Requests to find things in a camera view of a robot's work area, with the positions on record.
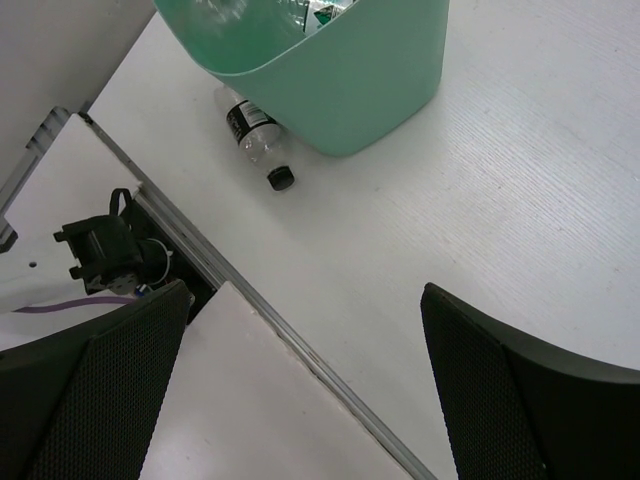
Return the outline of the clear white cap bottle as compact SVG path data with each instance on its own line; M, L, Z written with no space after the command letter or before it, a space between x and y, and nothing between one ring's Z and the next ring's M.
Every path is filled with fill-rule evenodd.
M308 1L191 1L190 20L207 33L221 35L261 25L301 30Z

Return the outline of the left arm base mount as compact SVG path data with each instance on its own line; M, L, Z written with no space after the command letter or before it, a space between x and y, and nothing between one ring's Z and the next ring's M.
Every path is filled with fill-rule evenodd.
M126 188L112 191L106 214L66 224L54 239L68 245L76 260L71 278L89 296L144 297L180 280L190 293L192 323L217 292Z

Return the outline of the black cap black label bottle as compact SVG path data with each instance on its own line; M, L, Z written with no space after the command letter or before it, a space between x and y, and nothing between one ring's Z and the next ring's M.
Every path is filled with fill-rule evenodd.
M216 105L238 148L262 171L271 188L285 191L295 183L283 128L252 101L226 85L214 91Z

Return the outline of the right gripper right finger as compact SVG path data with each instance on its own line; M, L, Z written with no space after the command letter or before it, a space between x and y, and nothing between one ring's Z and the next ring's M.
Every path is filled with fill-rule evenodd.
M552 345L433 283L420 307L459 478L638 478L638 371Z

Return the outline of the red cap water bottle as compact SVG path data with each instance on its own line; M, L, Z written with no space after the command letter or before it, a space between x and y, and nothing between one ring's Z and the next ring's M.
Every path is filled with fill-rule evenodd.
M333 19L351 8L356 0L304 1L302 6L302 27L305 34L316 33Z

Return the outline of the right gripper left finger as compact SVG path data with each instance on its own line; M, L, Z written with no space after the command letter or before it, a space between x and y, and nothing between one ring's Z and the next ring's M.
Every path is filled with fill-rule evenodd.
M2 478L138 478L190 308L175 281L2 351Z

